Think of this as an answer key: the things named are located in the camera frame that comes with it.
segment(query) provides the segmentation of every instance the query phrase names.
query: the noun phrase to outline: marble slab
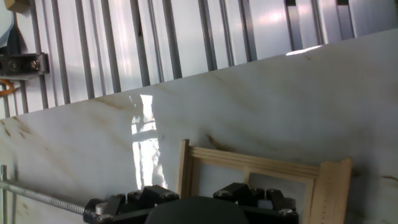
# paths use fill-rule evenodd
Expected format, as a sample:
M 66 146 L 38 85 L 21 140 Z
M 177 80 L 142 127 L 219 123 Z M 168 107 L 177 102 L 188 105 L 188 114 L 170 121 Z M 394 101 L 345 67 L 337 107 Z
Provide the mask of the marble slab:
M 175 190 L 186 138 L 314 166 L 352 156 L 346 222 L 396 223 L 397 40 L 390 30 L 4 119 L 0 163 L 20 184 L 84 204 L 143 185 Z M 10 223 L 82 223 L 8 199 Z

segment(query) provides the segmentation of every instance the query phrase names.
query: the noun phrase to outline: light wood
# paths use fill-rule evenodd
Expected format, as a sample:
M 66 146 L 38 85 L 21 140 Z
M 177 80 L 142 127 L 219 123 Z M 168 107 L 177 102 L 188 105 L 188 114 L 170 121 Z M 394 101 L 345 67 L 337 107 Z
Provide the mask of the light wood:
M 296 181 L 296 182 L 300 182 L 300 183 L 304 183 L 304 184 L 313 180 L 313 178 L 311 178 L 311 177 L 302 177 L 299 175 L 285 174 L 285 173 L 281 173 L 281 172 L 265 170 L 265 169 L 258 169 L 258 168 L 253 168 L 253 167 L 245 167 L 245 168 L 246 168 L 246 172 L 249 172 L 249 173 L 267 175 L 270 177 L 277 177 L 277 178 Z
M 303 212 L 303 220 L 302 223 L 310 223 L 311 217 L 311 206 L 312 206 L 312 195 L 313 195 L 313 188 L 315 185 L 315 179 L 309 180 L 305 184 L 305 207 Z
M 268 166 L 274 166 L 275 168 L 283 168 L 286 170 L 294 170 L 303 173 L 313 174 L 314 176 L 319 175 L 319 167 L 312 167 L 302 164 L 295 164 L 291 162 L 277 161 L 273 159 L 266 159 L 256 156 L 247 156 L 244 154 L 238 154 L 234 152 L 218 151 L 213 149 L 205 149 L 202 147 L 191 147 L 193 154 L 201 154 L 206 156 L 221 157 L 223 159 L 229 159 L 231 161 L 245 162 L 248 164 L 267 164 Z
M 180 146 L 180 166 L 177 177 L 177 193 L 180 198 L 190 196 L 190 177 L 192 176 L 189 139 L 184 139 Z
M 323 162 L 320 167 L 313 167 L 188 144 L 187 139 L 181 143 L 177 184 L 181 198 L 198 194 L 200 164 L 223 166 L 243 170 L 245 184 L 249 184 L 251 173 L 305 183 L 302 223 L 344 223 L 352 158 L 342 162 Z
M 351 170 L 353 168 L 353 159 L 351 157 L 343 160 L 340 165 L 338 179 L 340 184 L 336 196 L 336 211 L 335 211 L 335 223 L 344 223 L 346 209 L 347 209 L 347 198 L 349 191 L 349 180 L 351 179 Z
M 192 159 L 192 185 L 191 185 L 191 195 L 199 196 L 199 178 L 200 178 L 200 161 L 198 159 Z
M 232 161 L 229 159 L 224 159 L 222 157 L 197 154 L 195 152 L 191 152 L 191 156 L 194 158 L 219 162 L 220 163 L 219 166 L 223 166 L 223 164 L 229 164 L 229 166 L 235 166 L 236 169 L 243 169 L 243 167 L 247 166 L 247 167 L 253 167 L 253 168 L 258 168 L 258 169 L 280 172 L 280 173 L 284 173 L 284 174 L 297 175 L 297 176 L 301 176 L 301 177 L 308 177 L 308 178 L 313 178 L 313 179 L 318 178 L 317 175 L 309 174 L 306 172 L 300 172 L 300 171 L 292 170 L 292 169 L 285 169 L 285 167 L 283 165 L 279 165 L 279 166 L 271 165 L 270 166 L 268 163 L 253 164 L 253 163 L 247 163 L 247 162 L 243 162 L 243 161 Z
M 251 173 L 250 167 L 243 167 L 243 183 L 244 184 L 250 183 L 250 173 Z

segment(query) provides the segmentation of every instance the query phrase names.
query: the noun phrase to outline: metal bar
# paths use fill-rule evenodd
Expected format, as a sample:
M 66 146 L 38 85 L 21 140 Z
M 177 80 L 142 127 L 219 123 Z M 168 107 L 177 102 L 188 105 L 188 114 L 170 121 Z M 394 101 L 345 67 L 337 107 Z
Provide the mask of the metal bar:
M 24 114 L 25 114 L 25 113 L 29 113 L 29 110 L 28 110 L 28 107 L 27 107 L 25 81 L 20 81 L 20 85 L 21 85 L 22 109 L 24 110 Z
M 112 76 L 112 81 L 113 81 L 113 90 L 115 93 L 119 93 L 121 91 L 121 86 L 120 86 L 120 79 L 119 79 L 118 60 L 116 58 L 116 50 L 114 48 L 114 39 L 113 39 L 112 24 L 111 24 L 111 13 L 109 11 L 108 0 L 101 0 L 101 6 L 102 6 L 103 17 L 104 17 L 106 45 L 108 46 L 109 62 L 111 64 L 111 76 Z
M 84 17 L 84 13 L 83 13 L 83 4 L 81 3 L 81 0 L 75 0 L 75 2 L 76 2 L 76 12 L 77 12 L 78 27 L 79 27 L 79 35 L 80 35 L 81 54 L 83 56 L 83 66 L 85 69 L 87 96 L 89 99 L 92 99 L 95 96 L 94 96 L 94 86 L 93 86 L 93 75 L 91 73 L 90 55 L 88 53 L 87 34 L 86 34 L 86 28 L 85 28 L 85 17 Z
M 68 76 L 67 76 L 67 65 L 65 63 L 65 51 L 63 50 L 60 13 L 58 10 L 57 0 L 51 0 L 51 3 L 52 3 L 52 12 L 53 12 L 53 16 L 54 16 L 55 38 L 57 40 L 58 58 L 60 61 L 60 73 L 61 73 L 61 82 L 62 82 L 62 90 L 63 90 L 63 100 L 64 100 L 65 104 L 69 104 L 70 103 L 70 94 L 69 94 L 69 85 L 68 85 Z
M 47 205 L 51 205 L 57 208 L 64 209 L 69 212 L 73 212 L 76 214 L 82 215 L 85 211 L 84 206 L 76 205 L 74 203 L 70 203 L 59 198 L 55 198 L 53 196 L 40 193 L 35 190 L 27 189 L 24 187 L 20 187 L 15 184 L 10 184 L 7 181 L 0 181 L 0 188 L 3 190 L 8 190 L 14 194 L 21 195 L 23 197 L 27 197 L 38 202 L 46 203 Z
M 1 165 L 0 181 L 7 181 L 7 167 Z M 1 220 L 2 224 L 7 224 L 7 191 L 1 189 Z
M 289 8 L 287 6 L 287 0 L 285 0 L 285 13 L 286 13 L 287 30 L 289 31 L 290 48 L 292 50 L 295 50 L 294 49 L 294 42 L 293 42 L 292 23 L 290 21 Z
M 217 70 L 216 54 L 211 31 L 210 15 L 207 0 L 198 0 L 203 40 L 205 41 L 207 67 L 209 71 Z
M 136 44 L 138 51 L 138 61 L 141 69 L 142 86 L 149 86 L 149 71 L 147 55 L 145 51 L 144 38 L 142 36 L 141 17 L 139 14 L 138 0 L 131 0 L 132 22 L 134 24 L 134 35 L 136 36 Z
M 96 61 L 98 62 L 98 74 L 96 78 L 93 78 L 93 85 L 95 80 L 94 96 L 98 97 L 106 95 L 106 87 L 105 87 L 106 85 L 104 80 L 104 68 L 101 59 L 100 38 L 98 36 L 98 26 L 96 21 L 96 15 L 95 15 L 96 13 L 95 13 L 93 0 L 89 0 L 88 4 L 90 5 L 91 19 L 93 21 L 93 35 L 95 43 L 95 47 L 93 47 L 94 48 L 93 55 L 94 57 L 96 57 Z
M 37 21 L 37 11 L 36 11 L 36 3 L 35 0 L 29 0 L 30 5 L 30 15 L 32 17 L 32 25 L 33 25 L 33 34 L 35 39 L 35 48 L 36 53 L 42 52 L 42 46 L 40 44 L 40 33 L 39 33 L 39 23 Z M 41 75 L 39 77 L 40 82 L 40 90 L 42 92 L 42 103 L 43 109 L 47 109 L 49 107 L 49 100 L 47 98 L 47 88 L 45 84 L 45 78 Z
M 354 38 L 354 30 L 347 5 L 337 6 L 338 20 L 340 22 L 341 39 L 348 40 Z
M 6 90 L 6 86 L 5 85 L 0 85 L 0 90 Z M 4 104 L 4 117 L 5 118 L 9 118 L 10 117 L 10 109 L 9 109 L 9 105 L 8 105 L 8 97 L 4 96 L 2 97 L 3 100 L 3 104 Z
M 340 23 L 336 0 L 318 0 L 320 27 L 325 44 L 341 41 Z
M 320 30 L 313 0 L 296 0 L 303 48 L 320 45 Z
M 155 42 L 157 71 L 159 74 L 160 82 L 164 82 L 162 59 L 160 57 L 160 49 L 159 49 L 159 38 L 157 36 L 157 31 L 156 31 L 154 4 L 153 4 L 152 0 L 148 0 L 148 6 L 149 6 L 150 23 L 152 25 L 152 32 L 154 35 L 154 42 Z
M 252 62 L 257 60 L 257 50 L 256 43 L 254 41 L 253 21 L 248 0 L 239 0 L 239 11 L 241 13 L 246 57 L 248 62 Z
M 169 39 L 170 56 L 173 66 L 174 79 L 182 78 L 180 54 L 175 35 L 174 17 L 171 0 L 163 0 L 164 16 L 166 21 L 167 37 Z
M 231 32 L 229 30 L 228 13 L 226 11 L 225 0 L 220 0 L 221 17 L 223 19 L 224 36 L 226 44 L 226 54 L 228 57 L 228 65 L 234 66 L 234 55 L 232 54 Z
M 300 24 L 299 24 L 299 12 L 297 6 L 287 6 L 287 10 L 289 12 L 289 21 L 290 21 L 290 28 L 292 30 L 292 42 L 293 50 L 302 50 L 303 49 L 303 41 L 301 38 L 300 32 Z

